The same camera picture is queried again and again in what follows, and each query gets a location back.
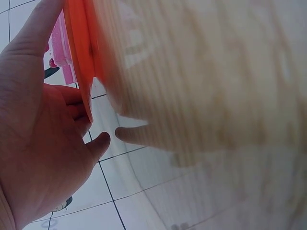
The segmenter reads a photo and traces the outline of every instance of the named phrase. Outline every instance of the orange plastic container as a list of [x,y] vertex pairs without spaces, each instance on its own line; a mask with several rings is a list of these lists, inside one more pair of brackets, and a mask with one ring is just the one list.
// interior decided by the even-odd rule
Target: orange plastic container
[[76,79],[90,121],[93,78],[103,79],[99,55],[99,28],[90,0],[66,0],[64,16]]

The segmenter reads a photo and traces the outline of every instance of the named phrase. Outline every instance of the blurred hand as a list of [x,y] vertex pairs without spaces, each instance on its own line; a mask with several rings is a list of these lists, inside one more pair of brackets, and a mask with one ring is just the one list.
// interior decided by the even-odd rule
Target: blurred hand
[[42,0],[0,56],[0,222],[5,229],[20,230],[69,198],[110,143],[102,133],[84,144],[91,123],[78,89],[43,83],[44,52],[63,4]]

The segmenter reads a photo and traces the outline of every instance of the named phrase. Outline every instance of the pink object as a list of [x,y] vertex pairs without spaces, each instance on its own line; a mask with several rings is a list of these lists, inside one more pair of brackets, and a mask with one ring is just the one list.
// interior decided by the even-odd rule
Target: pink object
[[50,60],[50,67],[62,67],[65,83],[67,85],[76,82],[74,74],[71,51],[69,48],[68,36],[66,32],[64,12],[62,11],[51,34],[49,41],[52,59]]

